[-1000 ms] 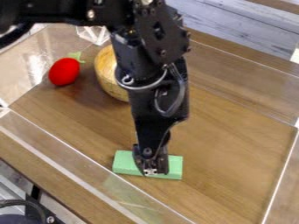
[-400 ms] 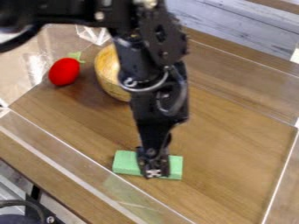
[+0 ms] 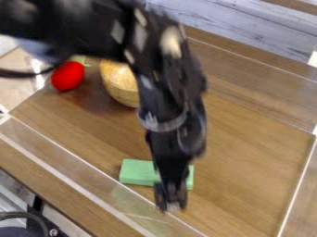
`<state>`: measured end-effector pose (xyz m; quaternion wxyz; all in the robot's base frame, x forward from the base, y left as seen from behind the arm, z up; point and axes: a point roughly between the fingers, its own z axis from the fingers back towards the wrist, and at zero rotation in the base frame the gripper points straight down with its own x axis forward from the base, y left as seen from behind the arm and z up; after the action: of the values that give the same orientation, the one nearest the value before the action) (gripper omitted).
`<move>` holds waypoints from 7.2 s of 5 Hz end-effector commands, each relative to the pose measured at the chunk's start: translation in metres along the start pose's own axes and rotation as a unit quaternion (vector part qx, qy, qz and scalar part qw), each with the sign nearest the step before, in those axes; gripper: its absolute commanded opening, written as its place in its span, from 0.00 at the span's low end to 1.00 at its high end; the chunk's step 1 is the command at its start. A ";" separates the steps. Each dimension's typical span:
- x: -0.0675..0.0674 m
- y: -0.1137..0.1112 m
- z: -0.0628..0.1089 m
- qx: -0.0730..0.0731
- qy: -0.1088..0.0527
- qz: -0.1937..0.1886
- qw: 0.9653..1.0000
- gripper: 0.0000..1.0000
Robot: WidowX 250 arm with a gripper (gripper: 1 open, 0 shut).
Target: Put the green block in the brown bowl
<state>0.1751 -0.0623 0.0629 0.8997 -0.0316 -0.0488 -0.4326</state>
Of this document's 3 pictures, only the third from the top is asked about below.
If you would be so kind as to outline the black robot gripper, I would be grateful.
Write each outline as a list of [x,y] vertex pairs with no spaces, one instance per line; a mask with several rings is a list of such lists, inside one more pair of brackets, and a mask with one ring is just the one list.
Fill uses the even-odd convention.
[[[141,93],[138,116],[161,183],[180,185],[177,201],[185,210],[189,203],[189,165],[205,153],[208,145],[208,115],[202,96],[178,105],[168,94]],[[160,211],[166,212],[168,198],[161,183],[154,185],[156,203]]]

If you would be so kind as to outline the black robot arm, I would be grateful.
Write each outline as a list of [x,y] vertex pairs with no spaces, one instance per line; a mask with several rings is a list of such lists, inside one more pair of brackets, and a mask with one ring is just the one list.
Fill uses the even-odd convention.
[[74,55],[129,65],[160,176],[156,203],[185,209],[190,163],[206,151],[208,79],[184,25],[137,0],[0,0],[0,34],[53,69]]

